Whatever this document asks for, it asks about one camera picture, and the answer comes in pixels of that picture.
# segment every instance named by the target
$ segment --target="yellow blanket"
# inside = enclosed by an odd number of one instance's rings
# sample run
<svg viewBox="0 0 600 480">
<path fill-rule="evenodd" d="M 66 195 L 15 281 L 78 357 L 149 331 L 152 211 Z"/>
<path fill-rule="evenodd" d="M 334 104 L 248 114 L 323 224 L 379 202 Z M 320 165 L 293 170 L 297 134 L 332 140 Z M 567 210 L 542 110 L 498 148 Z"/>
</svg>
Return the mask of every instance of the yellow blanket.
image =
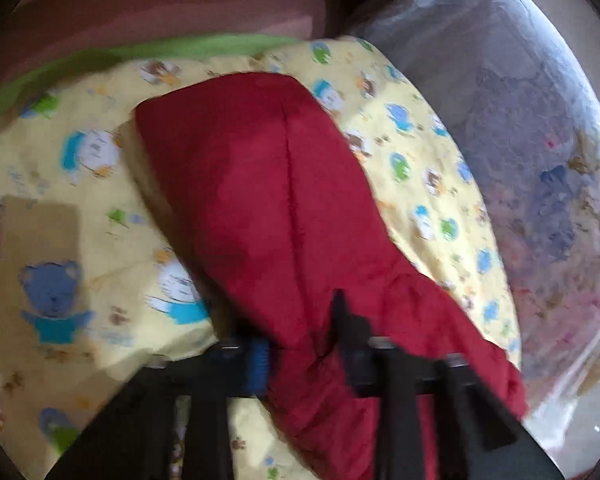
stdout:
<svg viewBox="0 0 600 480">
<path fill-rule="evenodd" d="M 307 86 L 349 140 L 398 247 L 519 364 L 515 310 L 470 170 L 373 46 L 343 38 L 257 59 L 130 62 L 59 84 L 0 127 L 0 442 L 30 480 L 151 354 L 179 358 L 214 340 L 195 277 L 149 215 L 118 129 L 149 97 L 254 70 Z M 311 475 L 255 400 L 234 411 L 239 477 Z"/>
</svg>

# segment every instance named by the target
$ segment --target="green cartoon character print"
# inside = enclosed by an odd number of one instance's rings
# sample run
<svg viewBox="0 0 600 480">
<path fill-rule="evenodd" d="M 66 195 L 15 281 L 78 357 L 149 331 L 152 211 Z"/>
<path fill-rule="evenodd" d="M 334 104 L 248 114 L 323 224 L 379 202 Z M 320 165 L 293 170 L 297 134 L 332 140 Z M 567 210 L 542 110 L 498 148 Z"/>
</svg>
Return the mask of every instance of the green cartoon character print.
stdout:
<svg viewBox="0 0 600 480">
<path fill-rule="evenodd" d="M 442 237 L 449 242 L 456 240 L 456 238 L 458 238 L 458 233 L 460 232 L 458 222 L 453 218 L 440 222 L 440 230 L 442 231 Z"/>
<path fill-rule="evenodd" d="M 389 163 L 391 164 L 392 170 L 394 170 L 394 179 L 396 182 L 404 182 L 409 178 L 411 168 L 407 159 L 400 153 L 392 153 L 389 156 Z"/>
<path fill-rule="evenodd" d="M 321 65 L 328 65 L 331 62 L 331 50 L 326 43 L 314 41 L 311 44 L 311 50 L 314 53 L 314 61 Z"/>
<path fill-rule="evenodd" d="M 40 431 L 60 454 L 69 449 L 80 434 L 69 417 L 61 410 L 45 408 L 40 412 L 38 419 Z"/>
<path fill-rule="evenodd" d="M 358 43 L 365 49 L 368 50 L 369 52 L 373 52 L 374 51 L 374 46 L 369 43 L 367 40 L 363 40 L 362 38 L 356 38 L 358 40 Z"/>
<path fill-rule="evenodd" d="M 54 90 L 47 90 L 42 95 L 27 101 L 20 110 L 20 117 L 30 119 L 42 115 L 49 118 L 58 108 L 58 104 L 58 94 Z"/>
</svg>

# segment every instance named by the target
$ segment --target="red hood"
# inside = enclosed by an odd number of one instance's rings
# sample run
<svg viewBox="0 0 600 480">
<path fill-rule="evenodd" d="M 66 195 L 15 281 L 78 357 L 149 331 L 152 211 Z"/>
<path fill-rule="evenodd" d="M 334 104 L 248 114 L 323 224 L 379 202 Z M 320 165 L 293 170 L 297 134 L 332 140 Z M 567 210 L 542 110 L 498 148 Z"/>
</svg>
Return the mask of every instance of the red hood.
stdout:
<svg viewBox="0 0 600 480">
<path fill-rule="evenodd" d="M 330 303 L 407 352 L 464 354 L 517 415 L 518 371 L 389 239 L 365 175 L 330 117 L 295 79 L 247 73 L 142 103 L 138 133 L 208 275 L 276 345 L 274 420 L 324 480 L 372 477 L 377 402 L 344 384 Z M 436 476 L 422 403 L 427 478 Z"/>
</svg>

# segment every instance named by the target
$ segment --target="blue cartoon character print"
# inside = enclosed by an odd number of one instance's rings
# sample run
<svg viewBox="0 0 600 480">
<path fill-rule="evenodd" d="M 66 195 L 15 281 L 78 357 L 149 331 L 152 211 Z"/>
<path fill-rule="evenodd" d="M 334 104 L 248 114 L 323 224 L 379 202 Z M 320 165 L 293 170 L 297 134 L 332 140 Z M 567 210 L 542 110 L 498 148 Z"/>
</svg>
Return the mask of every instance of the blue cartoon character print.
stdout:
<svg viewBox="0 0 600 480">
<path fill-rule="evenodd" d="M 493 256 L 488 249 L 481 249 L 478 252 L 478 273 L 486 274 L 493 268 Z"/>
<path fill-rule="evenodd" d="M 76 262 L 43 263 L 20 270 L 20 284 L 33 312 L 22 311 L 22 317 L 38 333 L 42 344 L 71 344 L 75 333 L 86 327 L 94 316 L 88 310 L 71 316 L 80 281 Z"/>
<path fill-rule="evenodd" d="M 80 435 L 80 431 L 69 420 L 69 417 L 55 408 L 42 410 L 38 415 L 38 425 L 40 431 L 60 454 L 69 449 Z"/>
<path fill-rule="evenodd" d="M 328 65 L 331 62 L 331 50 L 326 43 L 314 41 L 311 44 L 311 51 L 314 53 L 314 61 L 321 65 Z"/>
<path fill-rule="evenodd" d="M 469 165 L 464 160 L 458 162 L 458 175 L 460 175 L 462 180 L 464 180 L 465 184 L 470 184 L 474 179 L 474 176 L 471 174 L 471 170 L 469 169 Z"/>
<path fill-rule="evenodd" d="M 440 137 L 448 136 L 449 132 L 446 130 L 445 125 L 436 114 L 431 114 L 431 122 L 433 123 L 433 132 Z"/>
<path fill-rule="evenodd" d="M 442 237 L 449 242 L 456 240 L 456 238 L 458 238 L 458 233 L 460 232 L 458 222 L 453 218 L 441 221 L 440 230 L 442 231 Z"/>
<path fill-rule="evenodd" d="M 60 166 L 73 184 L 78 181 L 80 168 L 93 171 L 94 176 L 111 176 L 120 160 L 120 147 L 116 137 L 103 130 L 75 132 L 64 141 Z"/>
<path fill-rule="evenodd" d="M 394 179 L 396 182 L 404 182 L 409 178 L 411 168 L 404 155 L 392 153 L 389 156 L 389 164 L 391 164 L 391 168 L 394 170 Z"/>
<path fill-rule="evenodd" d="M 429 216 L 429 210 L 426 206 L 417 206 L 413 212 L 413 219 L 416 223 L 420 238 L 424 238 L 425 240 L 433 240 L 433 238 L 435 238 L 433 226 L 431 224 L 431 216 Z"/>
<path fill-rule="evenodd" d="M 482 318 L 485 323 L 495 321 L 498 319 L 498 313 L 500 311 L 500 305 L 498 304 L 498 300 L 491 300 L 487 303 L 482 311 Z"/>
<path fill-rule="evenodd" d="M 178 325 L 197 323 L 208 317 L 204 301 L 193 285 L 189 273 L 177 259 L 160 266 L 158 280 L 160 289 L 168 299 L 148 296 L 149 306 L 165 313 Z"/>
<path fill-rule="evenodd" d="M 314 87 L 312 92 L 320 104 L 329 114 L 333 117 L 339 117 L 340 111 L 344 106 L 344 95 L 338 92 L 331 83 L 325 79 L 320 79 Z"/>
<path fill-rule="evenodd" d="M 387 105 L 386 111 L 389 114 L 389 118 L 394 122 L 395 129 L 399 134 L 404 134 L 413 128 L 413 124 L 409 121 L 409 112 L 404 106 Z"/>
</svg>

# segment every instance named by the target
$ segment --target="blue teddy bear print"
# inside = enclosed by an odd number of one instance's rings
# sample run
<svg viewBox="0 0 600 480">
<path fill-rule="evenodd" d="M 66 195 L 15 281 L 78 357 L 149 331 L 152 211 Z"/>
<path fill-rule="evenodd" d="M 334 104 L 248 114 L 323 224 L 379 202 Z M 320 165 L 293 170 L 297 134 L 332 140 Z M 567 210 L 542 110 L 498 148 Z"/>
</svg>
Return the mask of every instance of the blue teddy bear print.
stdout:
<svg viewBox="0 0 600 480">
<path fill-rule="evenodd" d="M 36 330 L 40 343 L 71 344 L 75 333 L 93 319 L 91 310 L 70 315 L 80 281 L 80 266 L 76 262 L 27 266 L 18 277 L 34 310 L 23 310 L 22 317 Z"/>
</svg>

